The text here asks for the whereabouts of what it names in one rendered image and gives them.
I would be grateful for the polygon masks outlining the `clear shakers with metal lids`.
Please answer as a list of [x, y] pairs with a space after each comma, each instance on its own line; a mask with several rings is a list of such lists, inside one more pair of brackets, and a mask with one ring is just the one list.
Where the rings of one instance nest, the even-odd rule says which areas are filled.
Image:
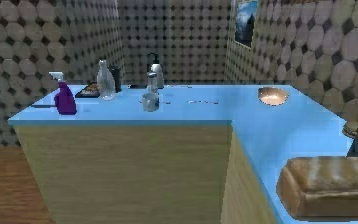
[[153, 112], [159, 109], [159, 94], [157, 88], [157, 74], [148, 72], [147, 92], [142, 95], [143, 110]]

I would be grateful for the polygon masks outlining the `white soap dispenser black pump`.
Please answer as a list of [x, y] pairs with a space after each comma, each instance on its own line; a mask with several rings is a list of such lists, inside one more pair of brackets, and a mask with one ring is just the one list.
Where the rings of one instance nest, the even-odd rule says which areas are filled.
[[159, 61], [159, 55], [157, 53], [149, 53], [149, 56], [153, 56], [152, 63], [147, 66], [149, 72], [156, 73], [157, 87], [159, 89], [164, 88], [164, 75], [163, 69]]

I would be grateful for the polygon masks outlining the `blue top wooden counter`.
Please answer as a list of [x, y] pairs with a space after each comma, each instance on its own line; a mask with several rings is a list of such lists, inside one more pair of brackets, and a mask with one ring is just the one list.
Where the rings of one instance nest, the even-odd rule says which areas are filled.
[[[263, 104], [261, 87], [289, 97]], [[143, 94], [78, 99], [75, 115], [29, 106], [10, 119], [55, 224], [358, 224], [297, 220], [278, 197], [288, 160], [348, 157], [343, 120], [298, 90], [164, 88], [153, 112]]]

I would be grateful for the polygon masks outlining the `black cup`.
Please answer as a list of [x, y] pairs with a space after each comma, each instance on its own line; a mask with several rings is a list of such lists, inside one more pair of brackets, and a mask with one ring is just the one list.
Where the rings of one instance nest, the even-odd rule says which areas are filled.
[[121, 76], [120, 76], [120, 68], [116, 65], [109, 66], [109, 70], [111, 72], [111, 75], [115, 81], [115, 91], [121, 92]]

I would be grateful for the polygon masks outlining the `clear glass bottle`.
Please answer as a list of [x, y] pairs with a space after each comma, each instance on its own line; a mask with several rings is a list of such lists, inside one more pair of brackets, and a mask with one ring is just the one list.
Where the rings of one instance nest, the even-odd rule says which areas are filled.
[[103, 100], [112, 100], [115, 97], [115, 81], [110, 70], [108, 69], [107, 62], [105, 60], [99, 61], [97, 84], [100, 97]]

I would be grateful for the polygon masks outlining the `dark tray with food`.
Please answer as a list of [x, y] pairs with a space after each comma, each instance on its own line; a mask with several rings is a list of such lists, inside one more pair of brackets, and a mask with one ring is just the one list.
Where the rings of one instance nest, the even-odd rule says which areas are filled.
[[98, 98], [100, 96], [98, 85], [92, 82], [75, 94], [76, 98]]

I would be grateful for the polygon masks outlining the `brown shiny bowl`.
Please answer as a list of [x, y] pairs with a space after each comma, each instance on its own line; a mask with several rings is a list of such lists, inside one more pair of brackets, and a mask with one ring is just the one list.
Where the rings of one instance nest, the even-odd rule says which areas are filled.
[[258, 99], [269, 106], [279, 106], [284, 104], [289, 97], [289, 93], [281, 88], [261, 87], [258, 89]]

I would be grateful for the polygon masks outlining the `framed blue picture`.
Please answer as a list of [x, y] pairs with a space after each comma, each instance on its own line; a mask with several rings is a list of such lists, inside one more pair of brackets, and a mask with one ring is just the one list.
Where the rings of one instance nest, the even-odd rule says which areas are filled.
[[242, 1], [236, 7], [235, 41], [251, 49], [254, 36], [257, 0]]

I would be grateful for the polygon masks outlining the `purple spray bottle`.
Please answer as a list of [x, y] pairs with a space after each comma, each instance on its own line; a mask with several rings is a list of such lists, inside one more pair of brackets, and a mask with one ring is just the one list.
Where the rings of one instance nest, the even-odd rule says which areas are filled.
[[75, 115], [77, 113], [74, 95], [67, 83], [63, 80], [64, 74], [52, 71], [50, 75], [58, 82], [59, 92], [54, 96], [55, 106], [61, 115]]

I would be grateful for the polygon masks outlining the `brown bread loaf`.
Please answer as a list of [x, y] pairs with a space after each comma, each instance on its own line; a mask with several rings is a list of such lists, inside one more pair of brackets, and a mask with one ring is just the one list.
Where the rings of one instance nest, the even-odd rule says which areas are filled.
[[358, 221], [358, 157], [295, 157], [276, 186], [288, 214], [307, 221]]

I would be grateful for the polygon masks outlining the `round tan food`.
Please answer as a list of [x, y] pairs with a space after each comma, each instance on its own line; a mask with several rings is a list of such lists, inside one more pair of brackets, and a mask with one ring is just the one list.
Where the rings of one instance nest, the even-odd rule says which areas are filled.
[[354, 139], [357, 135], [358, 131], [358, 122], [357, 121], [346, 121], [343, 128], [342, 133], [349, 137]]

